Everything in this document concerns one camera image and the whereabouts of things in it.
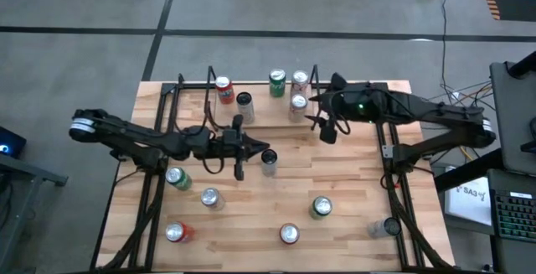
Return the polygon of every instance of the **wooden tabletop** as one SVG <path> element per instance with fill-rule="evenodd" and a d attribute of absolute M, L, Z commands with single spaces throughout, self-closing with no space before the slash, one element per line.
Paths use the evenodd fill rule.
<path fill-rule="evenodd" d="M 407 80 L 387 82 L 391 90 L 410 92 Z M 153 127 L 161 84 L 140 84 L 132 122 Z M 180 127 L 201 122 L 203 99 L 203 90 L 185 90 L 181 93 L 178 112 Z M 210 99 L 216 99 L 215 93 L 211 93 Z M 232 160 L 225 164 L 222 173 L 216 175 L 207 173 L 195 158 L 184 162 L 172 160 L 170 166 L 181 166 L 192 177 L 193 187 L 182 192 L 166 185 L 152 269 L 399 270 L 394 238 L 374 240 L 366 231 L 369 223 L 391 215 L 387 193 L 379 185 L 383 168 L 375 127 L 365 123 L 350 125 L 352 133 L 349 136 L 339 135 L 334 145 L 321 142 L 318 139 L 319 131 L 311 132 L 308 127 L 246 128 L 249 136 L 269 142 L 271 148 L 277 151 L 278 171 L 274 178 L 262 175 L 259 155 L 245 163 L 245 180 L 240 182 L 233 176 Z M 398 128 L 402 143 L 422 140 L 418 123 Z M 218 165 L 217 161 L 210 160 L 208 163 L 214 168 Z M 429 168 L 424 162 L 418 165 Z M 123 163 L 118 178 L 134 170 L 132 163 Z M 410 173 L 408 179 L 420 230 L 441 257 L 454 264 L 434 179 L 429 173 L 419 170 Z M 115 187 L 97 266 L 106 264 L 131 234 L 142 184 L 143 174 L 140 173 Z M 225 198 L 226 205 L 221 211 L 210 212 L 201 204 L 200 194 L 208 187 L 217 188 Z M 327 218 L 313 220 L 307 208 L 319 195 L 331 199 L 333 210 Z M 164 231 L 167 224 L 177 220 L 196 230 L 193 241 L 181 244 L 166 239 Z M 297 225 L 301 232 L 300 240 L 292 246 L 284 245 L 278 234 L 281 226 L 289 222 Z M 145 240 L 142 244 L 140 262 L 145 257 Z M 410 264 L 414 265 L 407 230 L 405 244 Z"/>

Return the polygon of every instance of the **soda can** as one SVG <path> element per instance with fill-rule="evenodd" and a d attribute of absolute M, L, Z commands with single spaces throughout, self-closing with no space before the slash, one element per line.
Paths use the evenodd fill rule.
<path fill-rule="evenodd" d="M 287 245 L 295 244 L 300 238 L 300 230 L 294 224 L 284 224 L 279 230 L 279 237 Z"/>
<path fill-rule="evenodd" d="M 368 234 L 372 238 L 380 238 L 387 236 L 397 236 L 402 231 L 400 222 L 392 217 L 385 220 L 379 220 L 367 227 Z"/>
<path fill-rule="evenodd" d="M 285 95 L 286 73 L 281 69 L 274 69 L 270 72 L 270 95 L 272 97 L 283 97 Z"/>
<path fill-rule="evenodd" d="M 178 190 L 188 190 L 192 187 L 192 178 L 182 168 L 170 168 L 166 172 L 166 181 Z"/>
<path fill-rule="evenodd" d="M 305 117 L 307 109 L 307 98 L 302 94 L 296 94 L 291 99 L 291 109 L 289 119 L 292 122 L 299 122 Z"/>
<path fill-rule="evenodd" d="M 262 174 L 273 177 L 277 173 L 277 153 L 273 149 L 266 149 L 260 155 L 262 161 Z"/>
<path fill-rule="evenodd" d="M 225 200 L 216 188 L 207 188 L 201 193 L 201 203 L 212 211 L 218 211 L 224 207 Z"/>
<path fill-rule="evenodd" d="M 309 214 L 314 220 L 321 220 L 332 212 L 332 201 L 324 196 L 319 196 L 312 201 Z"/>
<path fill-rule="evenodd" d="M 236 96 L 236 104 L 238 113 L 244 117 L 245 124 L 251 124 L 255 120 L 255 112 L 253 111 L 253 100 L 248 92 L 241 92 Z"/>
<path fill-rule="evenodd" d="M 181 222 L 173 222 L 166 227 L 167 240 L 171 242 L 187 242 L 193 239 L 193 228 Z"/>
<path fill-rule="evenodd" d="M 291 97 L 295 94 L 305 95 L 309 86 L 309 75 L 304 71 L 296 71 L 292 74 Z"/>
<path fill-rule="evenodd" d="M 235 101 L 235 91 L 233 90 L 233 83 L 227 76 L 218 76 L 216 78 L 216 90 L 218 90 L 218 97 L 221 103 L 230 104 Z"/>

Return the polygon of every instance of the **blue light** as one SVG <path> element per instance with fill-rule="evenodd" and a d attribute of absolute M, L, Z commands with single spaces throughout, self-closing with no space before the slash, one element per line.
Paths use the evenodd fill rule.
<path fill-rule="evenodd" d="M 9 153 L 11 149 L 9 149 L 9 146 L 2 144 L 0 145 L 0 153 Z"/>

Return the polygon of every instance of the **concrete floor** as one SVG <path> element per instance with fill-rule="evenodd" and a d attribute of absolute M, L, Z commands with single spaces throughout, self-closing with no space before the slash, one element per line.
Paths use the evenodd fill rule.
<path fill-rule="evenodd" d="M 0 26 L 156 29 L 164 1 L 0 0 Z M 442 34 L 441 1 L 174 0 L 166 28 Z M 447 0 L 446 11 L 448 34 L 536 35 L 536 23 L 492 19 L 485 0 Z M 67 187 L 40 192 L 17 265 L 38 273 L 88 268 L 117 163 L 104 146 L 72 141 L 70 118 L 77 108 L 128 118 L 152 41 L 151 35 L 0 33 L 0 125 L 28 139 L 25 160 L 70 176 Z M 460 88 L 487 80 L 491 62 L 521 59 L 536 44 L 446 47 L 446 82 Z M 437 41 L 164 36 L 151 80 L 175 80 L 179 72 L 200 80 L 208 65 L 235 80 L 265 80 L 273 67 L 319 64 L 323 79 L 337 71 L 354 80 L 410 80 L 416 95 L 432 97 L 442 92 L 441 53 Z M 494 113 L 487 115 L 496 126 Z M 452 152 L 445 161 L 463 158 Z M 476 270 L 491 262 L 485 235 L 449 228 L 449 237 L 458 266 Z"/>

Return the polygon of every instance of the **keyboard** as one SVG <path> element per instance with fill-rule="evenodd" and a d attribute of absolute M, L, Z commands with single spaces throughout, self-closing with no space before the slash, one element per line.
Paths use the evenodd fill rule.
<path fill-rule="evenodd" d="M 495 231 L 502 238 L 536 242 L 536 199 L 530 194 L 497 190 Z"/>

